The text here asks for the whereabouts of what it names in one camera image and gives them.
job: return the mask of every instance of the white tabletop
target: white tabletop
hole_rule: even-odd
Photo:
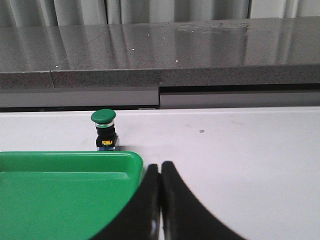
[[[0,113],[0,151],[95,151],[91,113]],[[243,237],[319,239],[320,107],[116,113],[122,150],[145,166],[173,161],[208,210]]]

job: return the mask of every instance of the curtain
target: curtain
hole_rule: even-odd
[[[249,0],[0,0],[0,27],[244,19]]]

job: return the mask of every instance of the gray countertop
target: gray countertop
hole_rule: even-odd
[[[0,89],[320,83],[320,17],[0,28]]]

